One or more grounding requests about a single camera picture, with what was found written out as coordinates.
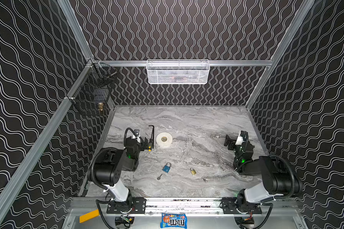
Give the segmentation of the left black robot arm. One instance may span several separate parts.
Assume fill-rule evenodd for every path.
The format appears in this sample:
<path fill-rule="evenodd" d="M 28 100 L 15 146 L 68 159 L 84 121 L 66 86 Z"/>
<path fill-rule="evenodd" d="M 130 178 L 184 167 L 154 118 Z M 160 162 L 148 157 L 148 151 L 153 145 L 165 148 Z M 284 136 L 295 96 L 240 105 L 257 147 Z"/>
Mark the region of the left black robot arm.
<path fill-rule="evenodd" d="M 107 205 L 108 214 L 130 214 L 144 212 L 145 203 L 134 198 L 121 180 L 122 171 L 135 172 L 139 165 L 140 152 L 154 149 L 155 130 L 151 137 L 141 138 L 139 130 L 128 127 L 123 137 L 123 148 L 102 148 L 94 157 L 87 172 L 88 181 L 101 188 L 110 199 L 96 200 L 97 208 Z"/>

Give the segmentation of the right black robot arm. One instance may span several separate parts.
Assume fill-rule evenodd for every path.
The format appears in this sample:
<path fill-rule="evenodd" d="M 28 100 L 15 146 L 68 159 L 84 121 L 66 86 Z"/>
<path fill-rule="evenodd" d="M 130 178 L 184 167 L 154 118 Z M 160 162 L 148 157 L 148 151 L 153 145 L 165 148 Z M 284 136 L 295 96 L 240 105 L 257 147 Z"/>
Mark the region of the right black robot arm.
<path fill-rule="evenodd" d="M 262 181 L 251 188 L 242 189 L 236 198 L 223 199 L 222 208 L 240 214 L 259 211 L 259 206 L 270 201 L 291 198 L 302 193 L 303 183 L 290 162 L 278 155 L 253 159 L 254 145 L 248 132 L 241 131 L 236 139 L 226 135 L 224 146 L 233 151 L 234 170 L 242 176 L 260 176 Z"/>

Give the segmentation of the brass padlock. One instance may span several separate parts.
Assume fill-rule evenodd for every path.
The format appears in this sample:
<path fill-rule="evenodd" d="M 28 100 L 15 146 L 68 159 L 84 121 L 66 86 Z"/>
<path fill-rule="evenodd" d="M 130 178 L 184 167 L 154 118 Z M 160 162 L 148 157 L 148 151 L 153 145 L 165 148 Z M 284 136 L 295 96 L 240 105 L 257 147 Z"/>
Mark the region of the brass padlock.
<path fill-rule="evenodd" d="M 193 176 L 196 175 L 196 171 L 195 171 L 194 168 L 190 168 L 190 171 L 191 171 L 191 174 L 192 174 Z"/>

